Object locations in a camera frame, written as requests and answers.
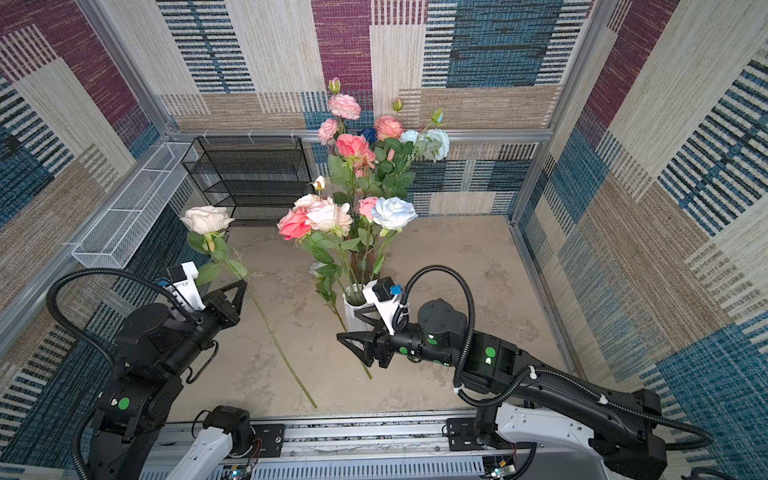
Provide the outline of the cream white rose stem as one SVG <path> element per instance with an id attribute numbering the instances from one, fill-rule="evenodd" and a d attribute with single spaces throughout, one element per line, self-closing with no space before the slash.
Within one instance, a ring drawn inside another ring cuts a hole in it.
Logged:
<path id="1" fill-rule="evenodd" d="M 225 207 L 214 207 L 207 205 L 186 210 L 180 217 L 180 220 L 188 230 L 188 245 L 195 251 L 203 253 L 208 257 L 208 262 L 202 267 L 198 268 L 198 274 L 195 278 L 196 285 L 203 286 L 211 283 L 222 273 L 223 270 L 230 271 L 238 281 L 244 280 L 246 282 L 247 293 L 252 303 L 257 308 L 266 331 L 268 332 L 271 341 L 277 349 L 284 365 L 290 372 L 298 387 L 305 395 L 306 399 L 309 401 L 312 408 L 317 409 L 317 402 L 285 354 L 282 345 L 275 335 L 271 322 L 267 318 L 263 307 L 258 302 L 256 295 L 250 286 L 248 280 L 249 273 L 247 268 L 240 261 L 240 255 L 237 252 L 234 253 L 236 258 L 233 258 L 230 255 L 229 246 L 224 236 L 230 225 L 234 222 L 234 218 L 229 215 Z"/>

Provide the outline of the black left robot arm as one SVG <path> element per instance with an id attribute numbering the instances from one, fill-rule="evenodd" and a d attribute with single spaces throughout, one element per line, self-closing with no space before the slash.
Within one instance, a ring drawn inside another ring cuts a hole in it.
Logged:
<path id="1" fill-rule="evenodd" d="M 216 336 L 240 321 L 247 282 L 207 294 L 193 320 L 181 321 L 161 303 L 143 306 L 118 332 L 117 365 L 92 418 L 93 436 L 83 479 L 137 479 L 201 353 L 219 351 Z"/>

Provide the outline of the coral pink rose stem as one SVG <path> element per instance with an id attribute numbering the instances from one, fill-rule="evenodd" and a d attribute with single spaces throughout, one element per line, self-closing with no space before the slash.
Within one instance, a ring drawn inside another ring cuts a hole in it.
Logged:
<path id="1" fill-rule="evenodd" d="M 307 222 L 306 216 L 307 209 L 312 204 L 295 206 L 292 208 L 278 222 L 277 228 L 279 234 L 283 237 L 284 240 L 293 241 L 299 248 L 313 256 L 313 254 L 310 252 L 310 226 Z"/>

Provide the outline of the pink rose stem with bud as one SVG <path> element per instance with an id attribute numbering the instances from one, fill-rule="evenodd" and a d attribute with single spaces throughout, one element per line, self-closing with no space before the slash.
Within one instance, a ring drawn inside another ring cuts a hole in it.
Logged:
<path id="1" fill-rule="evenodd" d="M 399 139 L 404 133 L 402 124 L 393 115 L 382 115 L 374 122 L 374 130 L 378 141 Z"/>

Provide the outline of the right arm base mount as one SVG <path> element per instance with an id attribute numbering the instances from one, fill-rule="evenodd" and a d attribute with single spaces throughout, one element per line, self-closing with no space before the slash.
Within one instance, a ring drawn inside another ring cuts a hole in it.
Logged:
<path id="1" fill-rule="evenodd" d="M 448 439 L 451 451 L 512 451 L 515 449 L 529 450 L 535 442 L 505 440 L 499 434 L 496 421 L 499 406 L 477 409 L 473 417 L 448 418 L 443 427 L 442 435 Z"/>

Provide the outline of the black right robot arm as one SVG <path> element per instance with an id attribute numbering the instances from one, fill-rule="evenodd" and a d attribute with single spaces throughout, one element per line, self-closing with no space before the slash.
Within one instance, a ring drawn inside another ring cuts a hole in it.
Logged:
<path id="1" fill-rule="evenodd" d="M 411 362 L 437 362 L 459 376 L 458 396 L 477 411 L 478 437 L 497 444 L 521 426 L 503 420 L 509 399 L 540 405 L 563 418 L 569 430 L 585 427 L 588 452 L 611 472 L 630 479 L 658 479 L 667 467 L 660 399 L 649 390 L 611 391 L 551 368 L 516 345 L 470 330 L 467 315 L 437 299 L 424 304 L 414 323 L 387 322 L 379 304 L 357 311 L 367 331 L 340 333 L 338 341 L 365 366 L 387 368 L 395 354 Z"/>

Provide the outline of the eucalyptus and pale flower stem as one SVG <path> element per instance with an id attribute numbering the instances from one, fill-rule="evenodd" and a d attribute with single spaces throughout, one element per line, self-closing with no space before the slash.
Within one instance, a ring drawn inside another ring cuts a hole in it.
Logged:
<path id="1" fill-rule="evenodd" d="M 430 123 L 421 131 L 407 130 L 399 140 L 403 144 L 411 144 L 411 154 L 436 163 L 445 160 L 450 151 L 450 138 L 442 129 L 444 112 L 442 108 L 432 113 Z"/>

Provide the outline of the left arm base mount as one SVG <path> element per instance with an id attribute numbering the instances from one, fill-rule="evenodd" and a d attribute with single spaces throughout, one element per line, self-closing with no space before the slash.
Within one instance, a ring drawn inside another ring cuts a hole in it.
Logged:
<path id="1" fill-rule="evenodd" d="M 286 426 L 252 423 L 247 410 L 219 405 L 208 412 L 197 439 L 223 441 L 230 446 L 228 458 L 258 461 L 281 455 Z"/>

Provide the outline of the cream double rose stem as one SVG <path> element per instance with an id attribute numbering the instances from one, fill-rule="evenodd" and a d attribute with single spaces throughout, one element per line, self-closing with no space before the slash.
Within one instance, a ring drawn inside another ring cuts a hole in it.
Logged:
<path id="1" fill-rule="evenodd" d="M 359 246 L 354 236 L 356 221 L 351 204 L 334 198 L 324 176 L 317 176 L 309 187 L 311 191 L 298 198 L 280 220 L 278 230 L 284 240 L 293 241 L 314 258 L 319 292 L 329 295 L 334 285 L 349 287 L 356 281 L 352 267 L 352 254 Z"/>

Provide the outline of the white ribbed ceramic vase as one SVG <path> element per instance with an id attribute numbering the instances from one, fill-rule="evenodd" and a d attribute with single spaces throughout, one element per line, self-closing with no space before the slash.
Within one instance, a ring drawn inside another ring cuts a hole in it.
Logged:
<path id="1" fill-rule="evenodd" d="M 363 314 L 376 320 L 377 310 L 375 304 L 368 302 L 364 295 L 364 284 L 351 284 L 345 289 L 344 318 L 348 332 L 372 331 L 374 326 L 359 318 L 356 313 L 363 310 Z"/>

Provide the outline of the pink carnation stem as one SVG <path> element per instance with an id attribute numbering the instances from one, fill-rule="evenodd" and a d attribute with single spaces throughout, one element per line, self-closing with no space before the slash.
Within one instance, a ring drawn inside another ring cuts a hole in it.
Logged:
<path id="1" fill-rule="evenodd" d="M 357 100 L 341 91 L 342 82 L 338 77 L 328 81 L 328 109 L 331 117 L 324 120 L 317 130 L 320 143 L 325 146 L 332 145 L 341 135 L 348 133 L 349 121 L 360 118 L 362 108 Z"/>

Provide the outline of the large pale pink rose stem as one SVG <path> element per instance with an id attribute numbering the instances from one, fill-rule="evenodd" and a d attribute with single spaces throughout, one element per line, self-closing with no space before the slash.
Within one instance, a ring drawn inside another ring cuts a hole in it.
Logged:
<path id="1" fill-rule="evenodd" d="M 359 200 L 357 203 L 357 220 L 354 232 L 365 246 L 372 246 L 375 242 L 375 230 L 377 224 L 374 222 L 373 213 L 377 201 L 377 197 L 366 197 Z"/>

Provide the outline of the large blush rose stem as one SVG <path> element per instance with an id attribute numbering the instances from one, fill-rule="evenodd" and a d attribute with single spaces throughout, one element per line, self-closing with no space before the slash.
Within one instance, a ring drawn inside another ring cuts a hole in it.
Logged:
<path id="1" fill-rule="evenodd" d="M 320 199 L 306 212 L 310 226 L 310 252 L 316 260 L 342 264 L 358 252 L 360 240 L 355 236 L 355 221 L 349 203 L 336 204 L 332 198 Z"/>

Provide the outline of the red ribbed glass vase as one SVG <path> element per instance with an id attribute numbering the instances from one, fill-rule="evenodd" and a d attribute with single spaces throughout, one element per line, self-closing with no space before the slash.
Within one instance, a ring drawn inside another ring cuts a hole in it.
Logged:
<path id="1" fill-rule="evenodd" d="M 379 277 L 374 272 L 374 267 L 378 261 L 377 253 L 372 250 L 368 253 L 354 252 L 350 253 L 350 279 L 353 284 L 366 285 Z"/>

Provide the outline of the magenta rose stem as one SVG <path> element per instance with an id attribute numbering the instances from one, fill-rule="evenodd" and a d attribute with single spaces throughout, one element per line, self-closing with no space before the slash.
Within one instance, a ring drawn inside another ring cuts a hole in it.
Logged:
<path id="1" fill-rule="evenodd" d="M 336 150 L 344 163 L 360 178 L 376 166 L 376 155 L 364 136 L 341 134 L 336 139 Z"/>

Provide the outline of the blue artificial rose stem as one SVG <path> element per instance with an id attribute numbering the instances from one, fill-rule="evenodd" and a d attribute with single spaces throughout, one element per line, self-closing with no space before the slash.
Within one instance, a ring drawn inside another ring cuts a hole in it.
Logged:
<path id="1" fill-rule="evenodd" d="M 359 135 L 362 136 L 368 144 L 375 144 L 378 141 L 377 131 L 375 128 L 365 128 L 359 131 Z"/>

